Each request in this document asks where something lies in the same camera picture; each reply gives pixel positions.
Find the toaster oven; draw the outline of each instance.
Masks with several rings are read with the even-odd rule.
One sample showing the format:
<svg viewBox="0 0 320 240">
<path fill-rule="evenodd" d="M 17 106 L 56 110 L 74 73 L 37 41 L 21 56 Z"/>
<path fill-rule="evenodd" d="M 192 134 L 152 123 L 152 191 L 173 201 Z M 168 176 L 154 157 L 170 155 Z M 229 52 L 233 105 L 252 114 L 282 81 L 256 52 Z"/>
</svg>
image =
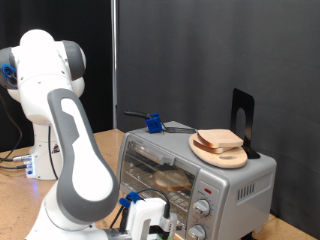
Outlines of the toaster oven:
<svg viewBox="0 0 320 240">
<path fill-rule="evenodd" d="M 168 127 L 187 127 L 177 122 Z M 276 162 L 261 154 L 242 168 L 223 169 L 200 160 L 190 134 L 125 134 L 117 178 L 124 195 L 143 188 L 164 190 L 178 216 L 176 234 L 187 240 L 238 240 L 268 221 Z M 144 198 L 162 197 L 147 191 Z"/>
</svg>

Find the black stand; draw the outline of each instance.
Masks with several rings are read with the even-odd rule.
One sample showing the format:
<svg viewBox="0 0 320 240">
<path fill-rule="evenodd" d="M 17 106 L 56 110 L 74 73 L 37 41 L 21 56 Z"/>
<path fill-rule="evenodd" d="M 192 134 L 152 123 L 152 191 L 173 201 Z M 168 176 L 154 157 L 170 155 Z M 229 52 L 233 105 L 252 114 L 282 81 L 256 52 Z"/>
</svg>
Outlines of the black stand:
<svg viewBox="0 0 320 240">
<path fill-rule="evenodd" d="M 237 113 L 240 108 L 244 110 L 244 113 L 246 115 L 246 130 L 244 134 L 243 149 L 246 151 L 248 159 L 258 159 L 260 158 L 260 155 L 250 147 L 252 138 L 254 99 L 251 95 L 235 88 L 233 90 L 230 124 L 230 130 L 233 133 L 236 133 Z"/>
</svg>

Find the toaster oven window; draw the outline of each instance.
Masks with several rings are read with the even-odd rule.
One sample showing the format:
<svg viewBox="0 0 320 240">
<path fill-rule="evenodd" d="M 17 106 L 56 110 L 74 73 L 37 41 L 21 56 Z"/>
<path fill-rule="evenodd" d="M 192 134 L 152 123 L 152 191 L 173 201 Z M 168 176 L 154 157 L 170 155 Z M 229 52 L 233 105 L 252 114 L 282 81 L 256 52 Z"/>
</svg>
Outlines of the toaster oven window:
<svg viewBox="0 0 320 240">
<path fill-rule="evenodd" d="M 177 166 L 160 165 L 145 154 L 142 155 L 127 145 L 121 167 L 121 183 L 132 191 L 144 188 L 157 188 L 170 199 L 171 211 L 178 215 L 182 225 L 186 225 L 190 196 L 195 176 Z M 147 191 L 144 198 L 160 197 L 160 193 Z"/>
</svg>

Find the table surface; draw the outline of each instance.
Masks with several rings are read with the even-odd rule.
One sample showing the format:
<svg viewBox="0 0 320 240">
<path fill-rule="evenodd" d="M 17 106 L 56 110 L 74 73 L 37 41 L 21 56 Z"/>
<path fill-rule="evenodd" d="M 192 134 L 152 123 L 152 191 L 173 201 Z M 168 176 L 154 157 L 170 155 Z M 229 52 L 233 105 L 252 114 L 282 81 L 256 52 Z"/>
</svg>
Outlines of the table surface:
<svg viewBox="0 0 320 240">
<path fill-rule="evenodd" d="M 124 133 L 113 129 L 95 135 L 99 149 L 113 171 L 116 171 L 118 154 Z M 27 154 L 28 148 L 18 149 L 12 156 Z M 2 166 L 21 165 L 1 163 Z M 55 181 L 28 179 L 25 170 L 0 169 L 0 239 L 22 240 L 31 230 L 40 209 L 41 202 Z M 119 205 L 105 219 L 97 222 L 98 228 L 108 228 L 118 212 Z M 270 215 L 259 234 L 259 240 L 316 240 L 310 235 Z"/>
</svg>

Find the bread slice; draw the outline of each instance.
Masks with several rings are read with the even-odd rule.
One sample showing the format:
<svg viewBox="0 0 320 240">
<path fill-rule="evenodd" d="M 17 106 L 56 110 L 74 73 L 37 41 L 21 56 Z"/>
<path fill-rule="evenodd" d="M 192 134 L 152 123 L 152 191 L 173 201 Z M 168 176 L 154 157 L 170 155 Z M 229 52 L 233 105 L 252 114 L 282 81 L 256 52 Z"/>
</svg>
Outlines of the bread slice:
<svg viewBox="0 0 320 240">
<path fill-rule="evenodd" d="M 199 130 L 201 142 L 211 148 L 241 147 L 243 140 L 228 129 Z"/>
<path fill-rule="evenodd" d="M 228 151 L 233 148 L 233 147 L 223 147 L 223 148 L 222 147 L 220 147 L 220 148 L 208 147 L 207 145 L 205 145 L 204 142 L 201 141 L 201 139 L 198 137 L 197 133 L 191 135 L 190 138 L 192 138 L 193 144 L 196 147 L 198 147 L 204 151 L 210 152 L 210 153 L 223 153 L 223 152 Z"/>
<path fill-rule="evenodd" d="M 192 188 L 190 180 L 182 170 L 157 171 L 153 177 L 157 188 L 162 191 L 176 192 Z"/>
</svg>

